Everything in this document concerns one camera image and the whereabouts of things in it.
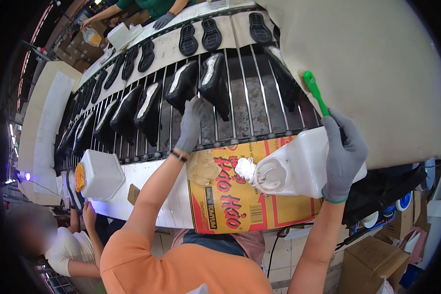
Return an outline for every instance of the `white plastic container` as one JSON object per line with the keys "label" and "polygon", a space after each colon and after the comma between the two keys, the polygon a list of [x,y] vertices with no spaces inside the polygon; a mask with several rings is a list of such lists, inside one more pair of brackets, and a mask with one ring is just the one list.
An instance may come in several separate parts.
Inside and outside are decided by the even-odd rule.
{"label": "white plastic container", "polygon": [[[261,193],[322,197],[327,183],[328,137],[325,127],[300,132],[289,144],[271,153],[257,165],[239,160],[235,171],[249,180]],[[353,183],[367,174],[364,163]]]}
{"label": "white plastic container", "polygon": [[81,162],[85,171],[85,185],[81,190],[84,198],[108,201],[126,180],[115,154],[87,149]]}
{"label": "white plastic container", "polygon": [[124,23],[120,23],[108,33],[107,38],[116,50],[121,50],[143,31],[144,28],[140,24],[127,28]]}

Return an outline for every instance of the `hand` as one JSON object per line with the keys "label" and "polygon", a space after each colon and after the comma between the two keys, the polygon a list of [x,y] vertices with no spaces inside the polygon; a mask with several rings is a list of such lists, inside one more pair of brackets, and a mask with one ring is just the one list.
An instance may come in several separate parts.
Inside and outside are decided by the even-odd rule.
{"label": "hand", "polygon": [[183,114],[180,125],[180,138],[175,147],[191,153],[198,144],[199,129],[201,128],[201,105],[203,101],[194,96],[190,101],[185,102],[185,114]]}
{"label": "hand", "polygon": [[85,199],[85,203],[83,204],[83,222],[88,230],[88,228],[92,229],[95,227],[96,222],[96,212],[93,209],[92,203]]}
{"label": "hand", "polygon": [[83,24],[80,25],[80,30],[83,31],[84,28],[88,27],[93,22],[92,18],[88,18],[83,21]]}
{"label": "hand", "polygon": [[156,30],[159,30],[159,29],[163,28],[174,17],[175,17],[175,15],[172,14],[171,12],[165,13],[165,15],[162,15],[157,21],[155,21],[153,28],[156,29]]}
{"label": "hand", "polygon": [[[330,116],[322,118],[328,136],[327,184],[322,189],[323,198],[331,203],[346,201],[353,179],[363,165],[369,149],[355,123],[334,108]],[[341,144],[340,128],[347,137]]]}

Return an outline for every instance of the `green brush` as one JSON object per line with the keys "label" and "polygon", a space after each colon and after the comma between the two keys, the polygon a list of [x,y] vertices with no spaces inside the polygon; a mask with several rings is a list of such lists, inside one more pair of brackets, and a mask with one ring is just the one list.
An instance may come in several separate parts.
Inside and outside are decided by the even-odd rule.
{"label": "green brush", "polygon": [[323,103],[322,96],[320,95],[320,91],[318,90],[317,83],[315,81],[315,77],[312,74],[311,71],[306,71],[304,75],[302,76],[304,79],[304,82],[306,83],[307,87],[309,88],[309,91],[312,93],[312,96],[317,99],[318,105],[320,106],[320,111],[322,111],[322,115],[330,115],[328,112],[327,107],[325,106],[325,103]]}

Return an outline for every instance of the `person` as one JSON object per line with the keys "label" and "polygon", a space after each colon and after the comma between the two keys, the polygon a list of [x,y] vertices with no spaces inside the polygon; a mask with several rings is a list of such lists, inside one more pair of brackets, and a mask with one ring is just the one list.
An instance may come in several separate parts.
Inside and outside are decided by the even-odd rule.
{"label": "person", "polygon": [[12,209],[4,221],[4,231],[19,255],[30,261],[44,257],[56,273],[71,277],[81,293],[96,293],[100,279],[100,258],[110,235],[121,228],[123,220],[108,224],[86,200],[83,207],[86,232],[71,206],[70,227],[57,227],[51,212],[38,204],[26,203]]}
{"label": "person", "polygon": [[104,44],[107,45],[109,40],[108,40],[108,34],[115,28],[118,26],[118,24],[121,21],[121,17],[119,15],[115,15],[110,19],[110,24],[108,25],[108,27],[106,28],[106,30],[103,32],[103,38],[104,38]]}
{"label": "person", "polygon": [[[181,134],[173,153],[142,187],[125,225],[108,241],[100,262],[101,278],[111,293],[271,293],[259,265],[236,254],[233,242],[209,246],[205,238],[173,247],[162,258],[150,254],[159,209],[198,143],[201,100],[187,101]],[[322,293],[330,258],[337,244],[341,219],[353,178],[368,148],[354,122],[330,109],[322,118],[329,140],[324,201],[307,238],[289,285],[289,293]],[[342,144],[340,127],[347,139]]]}
{"label": "person", "polygon": [[[134,0],[119,0],[100,13],[83,21],[80,29],[83,30],[92,22],[106,19],[129,7]],[[155,20],[154,29],[165,27],[183,8],[196,4],[196,0],[135,0],[142,9],[147,9],[148,15]]]}

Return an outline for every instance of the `white glue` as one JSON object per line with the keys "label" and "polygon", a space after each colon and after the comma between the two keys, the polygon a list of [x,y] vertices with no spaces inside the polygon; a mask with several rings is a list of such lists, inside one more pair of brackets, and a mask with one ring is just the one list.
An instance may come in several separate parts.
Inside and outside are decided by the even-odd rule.
{"label": "white glue", "polygon": [[[263,194],[322,197],[327,183],[328,138],[325,127],[300,132],[292,141],[266,156],[238,160],[235,172]],[[367,174],[364,163],[353,183]]]}

